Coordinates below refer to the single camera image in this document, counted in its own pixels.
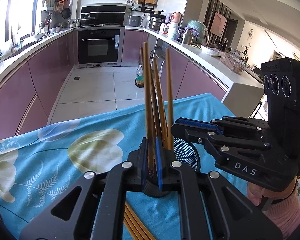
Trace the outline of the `pink right sleeve forearm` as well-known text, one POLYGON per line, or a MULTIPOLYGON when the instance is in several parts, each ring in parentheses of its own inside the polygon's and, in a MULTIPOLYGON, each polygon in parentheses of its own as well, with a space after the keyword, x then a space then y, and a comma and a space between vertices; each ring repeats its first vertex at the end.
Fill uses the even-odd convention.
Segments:
POLYGON ((283 239, 287 239, 300 225, 300 200, 297 189, 285 200, 271 205, 264 214, 281 230, 283 239))

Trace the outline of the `right hand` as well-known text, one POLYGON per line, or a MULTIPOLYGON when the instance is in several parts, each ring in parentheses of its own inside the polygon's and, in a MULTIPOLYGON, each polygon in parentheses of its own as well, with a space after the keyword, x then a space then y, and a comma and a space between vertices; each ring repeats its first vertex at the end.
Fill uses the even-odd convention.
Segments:
POLYGON ((281 192, 270 191, 264 187, 258 186, 251 182, 247 183, 247 198, 255 205, 259 206, 262 198, 272 200, 283 200, 288 198, 294 191, 296 186, 296 178, 289 184, 289 186, 281 192))

